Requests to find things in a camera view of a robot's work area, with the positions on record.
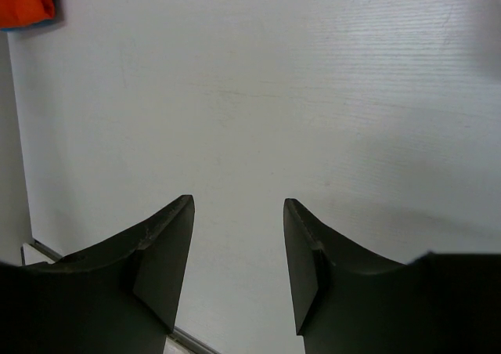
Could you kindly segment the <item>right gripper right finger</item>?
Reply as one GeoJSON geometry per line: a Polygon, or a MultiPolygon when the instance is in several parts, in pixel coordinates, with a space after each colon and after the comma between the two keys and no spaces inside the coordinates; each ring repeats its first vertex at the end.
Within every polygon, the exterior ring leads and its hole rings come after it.
{"type": "Polygon", "coordinates": [[[428,253],[402,264],[283,205],[297,335],[307,353],[497,353],[498,254],[428,253]]]}

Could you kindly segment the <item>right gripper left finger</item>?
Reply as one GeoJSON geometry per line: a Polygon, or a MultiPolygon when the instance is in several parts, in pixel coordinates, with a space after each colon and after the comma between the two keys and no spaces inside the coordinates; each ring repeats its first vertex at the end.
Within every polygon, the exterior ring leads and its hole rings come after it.
{"type": "Polygon", "coordinates": [[[182,195],[54,263],[1,266],[4,353],[161,353],[175,327],[193,233],[182,195]]]}

